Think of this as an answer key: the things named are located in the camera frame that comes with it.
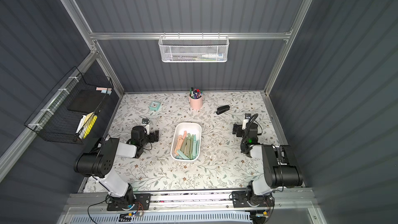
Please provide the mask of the pink folding fruit knife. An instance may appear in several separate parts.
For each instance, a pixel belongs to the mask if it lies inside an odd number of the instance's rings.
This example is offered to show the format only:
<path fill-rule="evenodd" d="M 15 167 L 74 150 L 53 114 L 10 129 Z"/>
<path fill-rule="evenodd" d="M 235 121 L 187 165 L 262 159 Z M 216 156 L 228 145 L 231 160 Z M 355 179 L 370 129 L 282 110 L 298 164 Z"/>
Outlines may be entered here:
<path fill-rule="evenodd" d="M 180 150 L 183 141 L 184 141 L 184 138 L 182 137 L 182 135 L 179 135 L 178 138 L 177 138 L 176 147 L 174 149 L 175 155 L 178 155 L 177 151 Z"/>

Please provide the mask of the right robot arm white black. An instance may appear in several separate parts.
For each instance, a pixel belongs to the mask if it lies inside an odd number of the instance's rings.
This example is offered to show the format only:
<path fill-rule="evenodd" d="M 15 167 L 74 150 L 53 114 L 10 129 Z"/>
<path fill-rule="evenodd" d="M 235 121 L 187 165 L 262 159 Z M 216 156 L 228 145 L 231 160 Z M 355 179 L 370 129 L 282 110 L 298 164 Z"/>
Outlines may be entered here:
<path fill-rule="evenodd" d="M 274 192 L 302 186 L 303 175 L 291 146 L 259 144 L 256 123 L 246 123 L 245 128 L 242 124 L 235 124 L 232 133 L 242 138 L 243 154 L 261 159 L 263 163 L 262 176 L 250 181 L 244 191 L 231 193 L 235 208 L 272 208 L 275 205 Z"/>

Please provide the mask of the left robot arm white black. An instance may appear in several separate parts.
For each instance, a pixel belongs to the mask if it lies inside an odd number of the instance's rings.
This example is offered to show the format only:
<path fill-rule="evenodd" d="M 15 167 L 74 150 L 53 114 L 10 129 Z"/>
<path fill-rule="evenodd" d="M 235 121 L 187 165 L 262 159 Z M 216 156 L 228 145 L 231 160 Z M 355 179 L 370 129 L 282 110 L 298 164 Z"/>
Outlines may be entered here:
<path fill-rule="evenodd" d="M 92 177 L 108 192 L 108 211 L 148 210 L 151 194 L 135 194 L 133 187 L 114 170 L 118 157 L 138 159 L 147 144 L 159 141 L 159 131 L 148 131 L 143 125 L 132 128 L 131 138 L 121 143 L 119 138 L 90 138 L 77 157 L 74 171 Z"/>

